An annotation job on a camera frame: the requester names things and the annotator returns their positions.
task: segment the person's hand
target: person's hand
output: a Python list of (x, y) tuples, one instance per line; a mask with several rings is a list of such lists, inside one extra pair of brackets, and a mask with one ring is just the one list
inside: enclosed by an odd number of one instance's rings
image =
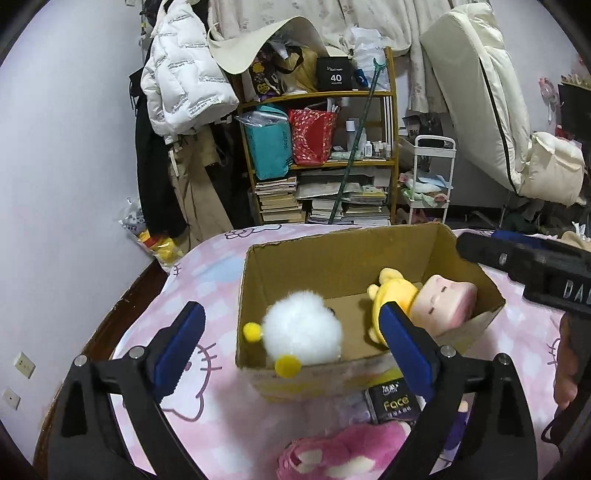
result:
[(577, 396), (573, 377), (579, 369), (579, 359), (570, 347), (570, 319), (567, 313), (560, 319), (560, 344), (556, 360), (554, 400), (561, 410), (565, 410)]

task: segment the white pom-pom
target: white pom-pom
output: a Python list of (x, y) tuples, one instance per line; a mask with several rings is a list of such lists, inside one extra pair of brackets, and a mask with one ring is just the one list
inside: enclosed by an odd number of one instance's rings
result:
[(302, 365), (317, 365), (340, 357), (343, 328), (322, 297), (311, 291), (276, 302), (263, 318), (262, 334), (273, 361), (294, 355)]

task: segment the red patterned bag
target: red patterned bag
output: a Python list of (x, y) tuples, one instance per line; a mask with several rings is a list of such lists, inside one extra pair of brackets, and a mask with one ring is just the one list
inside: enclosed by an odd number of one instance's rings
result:
[(322, 165), (329, 159), (337, 114), (320, 110), (290, 110), (294, 161)]

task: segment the electrical outlet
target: electrical outlet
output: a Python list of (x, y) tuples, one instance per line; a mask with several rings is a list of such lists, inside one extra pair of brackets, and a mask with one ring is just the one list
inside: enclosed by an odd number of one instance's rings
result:
[(6, 390), (4, 390), (2, 398), (6, 403), (8, 403), (10, 408), (13, 410), (18, 409), (18, 404), (21, 402), (21, 397), (14, 393), (10, 388), (6, 388)]
[(29, 358), (24, 354), (20, 353), (17, 359), (14, 361), (14, 366), (17, 370), (22, 373), (25, 377), (31, 378), (33, 371), (35, 370), (35, 364), (29, 360)]

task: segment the pink plush face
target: pink plush face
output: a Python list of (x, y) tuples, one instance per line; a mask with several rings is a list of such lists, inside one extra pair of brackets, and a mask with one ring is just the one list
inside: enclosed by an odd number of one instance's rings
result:
[(475, 303), (474, 284), (433, 275), (417, 294), (410, 318), (415, 325), (436, 337), (468, 320)]

